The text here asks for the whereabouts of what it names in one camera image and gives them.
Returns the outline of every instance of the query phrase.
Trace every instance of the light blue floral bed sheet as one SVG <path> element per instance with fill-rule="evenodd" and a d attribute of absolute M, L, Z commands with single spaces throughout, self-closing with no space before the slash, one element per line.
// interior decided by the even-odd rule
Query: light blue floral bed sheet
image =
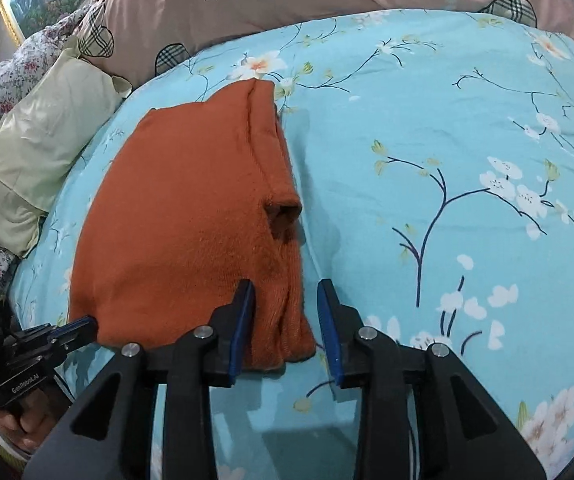
<path fill-rule="evenodd" d="M 22 324 L 65 322 L 84 218 L 140 118 L 250 77 L 276 83 L 318 341 L 316 284 L 332 278 L 366 323 L 451 346 L 554 478 L 574 455 L 574 43 L 561 34 L 386 10 L 199 53 L 135 92 L 84 150 L 13 283 Z M 110 356 L 68 359 L 75 394 Z M 220 479 L 349 480 L 357 398 L 328 384 L 322 351 L 282 377 L 213 390 Z"/>

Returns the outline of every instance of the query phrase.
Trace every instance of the orange cloth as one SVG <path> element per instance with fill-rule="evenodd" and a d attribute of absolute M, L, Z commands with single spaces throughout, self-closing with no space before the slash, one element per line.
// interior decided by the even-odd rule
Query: orange cloth
<path fill-rule="evenodd" d="M 230 84 L 203 103 L 151 110 L 104 178 L 84 223 L 70 320 L 98 341 L 173 343 L 256 286 L 247 363 L 312 356 L 294 222 L 301 211 L 273 103 L 273 84 Z"/>

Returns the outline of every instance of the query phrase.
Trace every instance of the plaid heart print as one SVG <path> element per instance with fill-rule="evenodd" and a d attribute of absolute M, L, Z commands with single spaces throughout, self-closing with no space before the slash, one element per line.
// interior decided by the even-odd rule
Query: plaid heart print
<path fill-rule="evenodd" d="M 187 59 L 189 59 L 189 53 L 182 43 L 167 45 L 156 56 L 156 76 L 164 74 Z"/>
<path fill-rule="evenodd" d="M 529 0 L 494 0 L 478 10 L 513 20 L 529 27 L 538 28 L 538 18 Z"/>
<path fill-rule="evenodd" d="M 113 34 L 104 26 L 105 2 L 96 3 L 80 28 L 80 54 L 87 57 L 111 57 L 113 55 Z"/>

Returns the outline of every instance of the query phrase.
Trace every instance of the human hand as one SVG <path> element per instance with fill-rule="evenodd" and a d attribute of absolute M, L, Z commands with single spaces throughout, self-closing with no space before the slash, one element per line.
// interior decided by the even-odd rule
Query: human hand
<path fill-rule="evenodd" d="M 23 409 L 20 424 L 11 413 L 0 410 L 0 433 L 16 447 L 33 452 L 58 422 L 51 404 L 45 392 L 33 390 L 20 401 Z"/>

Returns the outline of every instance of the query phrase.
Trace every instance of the metal screw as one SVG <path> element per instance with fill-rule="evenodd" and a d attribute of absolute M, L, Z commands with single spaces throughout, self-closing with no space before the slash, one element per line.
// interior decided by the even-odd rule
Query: metal screw
<path fill-rule="evenodd" d="M 363 326 L 358 330 L 358 337 L 360 339 L 366 339 L 367 341 L 375 339 L 378 335 L 378 330 L 372 326 Z"/>
<path fill-rule="evenodd" d="M 127 343 L 122 347 L 120 353 L 125 357 L 134 357 L 140 352 L 140 345 L 138 343 Z"/>
<path fill-rule="evenodd" d="M 432 353 L 436 357 L 446 357 L 449 355 L 449 347 L 445 343 L 434 343 L 432 345 Z"/>
<path fill-rule="evenodd" d="M 193 331 L 193 336 L 198 339 L 206 339 L 213 335 L 213 329 L 209 325 L 202 325 Z"/>

